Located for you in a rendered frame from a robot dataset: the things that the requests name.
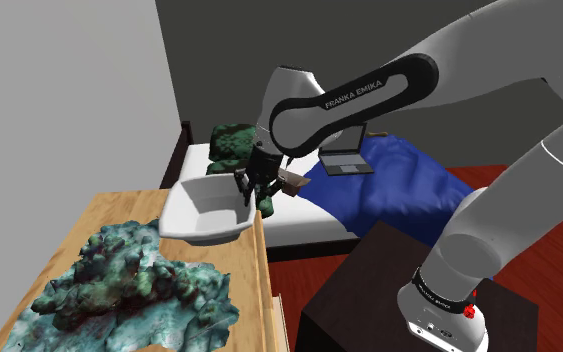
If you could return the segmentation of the dark robot stand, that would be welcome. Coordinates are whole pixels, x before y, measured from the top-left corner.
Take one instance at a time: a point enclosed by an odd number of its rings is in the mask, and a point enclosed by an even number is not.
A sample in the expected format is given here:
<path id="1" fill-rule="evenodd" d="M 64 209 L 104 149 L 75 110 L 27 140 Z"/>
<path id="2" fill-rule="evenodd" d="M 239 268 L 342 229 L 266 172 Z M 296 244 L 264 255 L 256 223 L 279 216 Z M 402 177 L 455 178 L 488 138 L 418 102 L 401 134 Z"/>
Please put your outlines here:
<path id="1" fill-rule="evenodd" d="M 302 310 L 295 352 L 441 352 L 414 337 L 397 306 L 430 248 L 379 222 Z M 477 315 L 488 352 L 537 352 L 538 306 L 485 279 Z"/>

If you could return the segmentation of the white square bowl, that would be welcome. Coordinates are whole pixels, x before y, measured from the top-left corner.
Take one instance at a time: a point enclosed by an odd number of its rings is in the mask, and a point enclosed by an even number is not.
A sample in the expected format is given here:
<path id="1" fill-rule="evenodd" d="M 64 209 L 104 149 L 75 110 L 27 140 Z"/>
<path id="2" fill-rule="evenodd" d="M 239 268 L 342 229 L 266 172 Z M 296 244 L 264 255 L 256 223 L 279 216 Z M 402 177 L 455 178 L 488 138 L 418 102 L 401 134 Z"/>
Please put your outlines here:
<path id="1" fill-rule="evenodd" d="M 224 244 L 251 227 L 255 215 L 254 196 L 245 202 L 232 174 L 206 175 L 178 181 L 170 189 L 159 234 L 193 246 Z"/>

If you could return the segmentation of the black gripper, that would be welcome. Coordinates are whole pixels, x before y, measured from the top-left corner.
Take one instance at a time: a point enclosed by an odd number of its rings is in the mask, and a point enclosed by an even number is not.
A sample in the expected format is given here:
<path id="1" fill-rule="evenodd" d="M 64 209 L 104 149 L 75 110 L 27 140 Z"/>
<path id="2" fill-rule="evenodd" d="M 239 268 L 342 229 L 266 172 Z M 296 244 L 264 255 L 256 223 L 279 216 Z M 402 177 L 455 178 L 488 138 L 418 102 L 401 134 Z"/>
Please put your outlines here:
<path id="1" fill-rule="evenodd" d="M 272 198 L 285 187 L 287 181 L 277 178 L 282 160 L 282 154 L 270 154 L 259 146 L 252 148 L 247 172 L 245 168 L 234 171 L 234 179 L 239 193 L 243 196 L 245 206 L 250 204 L 254 184 L 261 185 L 261 198 Z"/>

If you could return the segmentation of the bed with blue blanket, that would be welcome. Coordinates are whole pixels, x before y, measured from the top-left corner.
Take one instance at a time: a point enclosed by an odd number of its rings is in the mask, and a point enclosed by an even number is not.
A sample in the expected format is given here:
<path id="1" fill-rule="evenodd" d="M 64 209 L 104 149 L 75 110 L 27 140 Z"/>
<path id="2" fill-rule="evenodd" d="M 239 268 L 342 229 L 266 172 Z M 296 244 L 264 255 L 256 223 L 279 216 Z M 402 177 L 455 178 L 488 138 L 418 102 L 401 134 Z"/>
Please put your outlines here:
<path id="1" fill-rule="evenodd" d="M 253 132 L 246 124 L 215 127 L 209 142 L 188 147 L 178 181 L 233 175 L 248 162 Z M 330 176 L 316 152 L 294 161 L 290 172 L 308 178 L 308 183 L 294 196 L 278 192 L 256 207 L 267 245 L 290 248 L 360 238 L 382 221 L 431 246 L 472 191 L 431 157 L 393 135 L 364 138 L 360 155 L 371 173 Z"/>

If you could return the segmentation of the teal green lumpy figure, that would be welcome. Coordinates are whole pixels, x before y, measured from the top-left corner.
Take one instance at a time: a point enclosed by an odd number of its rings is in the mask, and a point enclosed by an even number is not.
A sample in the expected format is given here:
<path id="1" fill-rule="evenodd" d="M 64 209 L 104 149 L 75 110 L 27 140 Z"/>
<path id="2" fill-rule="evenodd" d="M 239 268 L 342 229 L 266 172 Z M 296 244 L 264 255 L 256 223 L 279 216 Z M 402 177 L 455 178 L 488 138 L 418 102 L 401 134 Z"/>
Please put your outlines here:
<path id="1" fill-rule="evenodd" d="M 106 225 L 18 316 L 1 352 L 213 352 L 239 318 L 230 277 L 159 252 L 157 221 Z"/>

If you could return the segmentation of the wooden chest of drawers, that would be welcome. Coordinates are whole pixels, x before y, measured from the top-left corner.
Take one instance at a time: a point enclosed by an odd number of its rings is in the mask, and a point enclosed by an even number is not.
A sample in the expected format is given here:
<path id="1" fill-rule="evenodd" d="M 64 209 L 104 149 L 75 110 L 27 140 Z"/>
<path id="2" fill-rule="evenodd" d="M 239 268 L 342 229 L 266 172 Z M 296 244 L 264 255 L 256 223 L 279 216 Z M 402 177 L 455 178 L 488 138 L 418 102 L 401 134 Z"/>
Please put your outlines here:
<path id="1" fill-rule="evenodd" d="M 98 232 L 103 225 L 127 220 L 147 223 L 159 217 L 168 193 L 167 189 L 162 189 L 96 194 L 1 328 L 0 351 L 19 314 L 51 279 L 63 274 L 78 259 L 79 250 L 90 235 Z M 231 275 L 228 296 L 239 309 L 239 319 L 229 327 L 227 344 L 216 352 L 278 352 L 260 216 L 255 218 L 252 227 L 230 243 L 191 246 L 183 241 L 163 238 L 159 248 L 166 259 L 212 263 L 220 272 Z"/>

